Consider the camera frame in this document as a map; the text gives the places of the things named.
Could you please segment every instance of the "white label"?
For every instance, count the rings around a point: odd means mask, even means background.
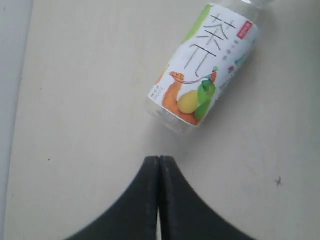
[[[198,126],[242,65],[259,35],[245,17],[208,4],[148,97]]]

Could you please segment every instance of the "green leaf illustration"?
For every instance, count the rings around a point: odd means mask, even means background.
[[[204,21],[206,20],[206,18],[208,17],[209,13],[211,10],[211,6],[208,4],[203,11],[201,12],[200,16],[198,17],[198,19],[196,20],[195,24],[193,25],[193,27],[191,28],[190,32],[187,34],[187,36],[185,37],[185,39],[183,40],[183,44],[190,40],[197,32],[198,30],[201,28],[202,24],[204,23]]]
[[[201,105],[201,104],[204,104],[206,101],[211,100],[215,92],[216,92],[216,87],[211,81],[209,80],[203,81],[198,89],[199,104]]]
[[[201,121],[207,114],[211,104],[211,99],[207,100],[205,103],[201,104],[196,110],[195,110],[195,119],[197,121]]]

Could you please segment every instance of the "red logo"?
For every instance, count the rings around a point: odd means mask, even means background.
[[[243,25],[243,27],[241,28],[240,32],[237,35],[238,38],[240,38],[241,40],[244,39],[253,26],[254,26],[254,24],[252,22],[246,21],[245,24]]]

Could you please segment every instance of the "clear plastic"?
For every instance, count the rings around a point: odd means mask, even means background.
[[[273,0],[216,0],[212,1],[212,3],[228,8],[250,20],[252,23],[257,24],[261,11],[272,1]],[[155,116],[162,124],[175,133],[189,134],[198,128],[198,126],[186,123],[163,107],[157,105],[149,97],[146,99],[145,107],[151,115]]]

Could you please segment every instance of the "white wall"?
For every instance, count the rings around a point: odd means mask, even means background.
[[[32,0],[0,0],[0,240]]]

